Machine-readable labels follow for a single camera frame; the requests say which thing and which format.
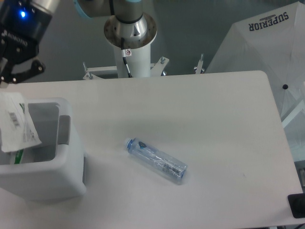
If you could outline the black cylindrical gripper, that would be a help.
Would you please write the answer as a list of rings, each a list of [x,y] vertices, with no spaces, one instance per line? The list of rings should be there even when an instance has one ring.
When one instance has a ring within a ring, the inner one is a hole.
[[[39,44],[52,19],[52,13],[34,1],[4,1],[0,8],[0,88],[21,83],[45,72],[39,59],[30,69],[8,74],[6,66],[23,63],[39,54]]]

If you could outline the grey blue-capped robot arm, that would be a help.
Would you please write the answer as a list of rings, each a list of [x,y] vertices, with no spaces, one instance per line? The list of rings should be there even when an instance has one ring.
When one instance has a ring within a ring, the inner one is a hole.
[[[104,35],[112,45],[120,78],[152,75],[154,19],[141,0],[76,0],[86,18],[107,17]],[[0,84],[18,84],[45,72],[39,44],[59,5],[57,0],[5,0],[0,8]]]

